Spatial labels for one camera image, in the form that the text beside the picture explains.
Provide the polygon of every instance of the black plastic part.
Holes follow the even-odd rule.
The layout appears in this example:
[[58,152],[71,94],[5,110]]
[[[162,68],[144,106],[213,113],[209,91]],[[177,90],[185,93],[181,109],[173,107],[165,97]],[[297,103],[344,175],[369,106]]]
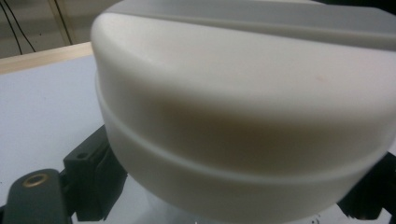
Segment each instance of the black plastic part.
[[3,224],[68,224],[59,174],[47,169],[18,179],[8,194]]
[[338,203],[348,217],[362,220],[377,219],[382,208],[396,215],[396,157],[388,153]]
[[328,5],[376,7],[396,15],[396,3],[391,0],[313,0]]
[[79,221],[106,219],[120,197],[126,172],[114,156],[102,126],[64,158],[69,213]]

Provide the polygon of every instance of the cable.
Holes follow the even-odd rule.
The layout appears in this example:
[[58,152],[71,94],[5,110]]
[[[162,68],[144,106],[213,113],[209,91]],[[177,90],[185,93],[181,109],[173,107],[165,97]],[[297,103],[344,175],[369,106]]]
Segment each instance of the cable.
[[14,18],[15,22],[17,23],[18,28],[20,28],[20,31],[21,31],[23,37],[24,37],[25,40],[29,43],[30,48],[32,48],[33,52],[35,52],[35,48],[33,48],[33,45],[30,43],[29,39],[28,39],[28,38],[26,37],[26,35],[24,34],[24,32],[23,32],[23,30],[22,30],[22,28],[21,28],[21,26],[20,26],[20,23],[18,22],[17,18],[15,17],[14,12],[12,11],[11,7],[8,5],[8,3],[7,3],[6,0],[4,0],[4,3],[6,3],[6,6],[8,7],[8,10],[11,12],[12,17]]
[[11,21],[9,20],[8,14],[6,13],[6,10],[4,9],[3,4],[1,4],[1,2],[0,2],[0,7],[3,9],[4,14],[6,15],[6,18],[7,18],[7,21],[8,21],[8,25],[11,28],[12,34],[14,34],[15,40],[17,41],[18,49],[20,50],[20,55],[22,55],[22,49],[21,49],[20,41],[18,40],[17,35],[15,34],[14,28],[12,28]]

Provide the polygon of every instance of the black bracket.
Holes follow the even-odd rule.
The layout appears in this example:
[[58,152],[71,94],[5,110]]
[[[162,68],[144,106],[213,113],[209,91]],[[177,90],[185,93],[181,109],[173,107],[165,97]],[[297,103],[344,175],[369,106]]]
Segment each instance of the black bracket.
[[3,224],[72,223],[106,219],[120,197],[127,173],[114,156],[102,126],[64,158],[64,170],[46,169],[11,187]]

